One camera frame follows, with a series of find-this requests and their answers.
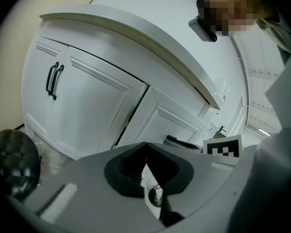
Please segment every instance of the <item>baseboard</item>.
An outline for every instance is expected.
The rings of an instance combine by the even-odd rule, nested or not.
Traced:
[[[15,128],[15,130],[19,130],[19,129],[21,129],[24,126],[25,126],[25,124],[19,125],[18,127]]]

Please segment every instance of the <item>cabinet handle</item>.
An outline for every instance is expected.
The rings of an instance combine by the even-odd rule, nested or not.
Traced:
[[[54,100],[56,100],[56,98],[57,98],[57,96],[54,95],[54,89],[55,89],[55,84],[56,84],[57,74],[58,74],[58,72],[63,71],[63,69],[64,69],[64,65],[61,65],[60,68],[57,69],[57,70],[55,71],[55,74],[54,74],[54,78],[53,78],[53,82],[52,82],[52,89],[51,89],[51,91],[50,91],[50,92],[51,92],[51,95],[53,96],[53,99],[54,99]]]
[[[47,87],[46,87],[46,90],[47,90],[47,92],[48,92],[49,95],[51,94],[51,91],[49,90],[49,81],[50,81],[50,77],[51,77],[51,75],[52,75],[52,71],[53,71],[53,69],[54,69],[54,68],[57,68],[58,65],[59,65],[59,62],[56,62],[55,65],[53,65],[53,66],[50,68],[49,72],[48,72],[48,79],[47,79]]]

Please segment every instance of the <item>stool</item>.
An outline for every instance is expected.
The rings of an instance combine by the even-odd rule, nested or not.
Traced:
[[[0,131],[0,181],[5,194],[26,198],[40,178],[40,156],[33,141],[18,130]]]

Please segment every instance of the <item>tufted cushion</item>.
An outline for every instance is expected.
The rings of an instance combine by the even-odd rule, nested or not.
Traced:
[[[19,200],[38,184],[39,153],[30,137],[21,131],[0,132],[0,176],[5,193]]]

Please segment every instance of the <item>ceiling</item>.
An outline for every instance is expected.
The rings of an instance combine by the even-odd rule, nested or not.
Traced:
[[[256,133],[259,133],[258,129],[269,134],[279,132],[279,120],[265,96],[284,69],[277,45],[257,25],[233,38],[246,72],[249,108],[247,127]]]

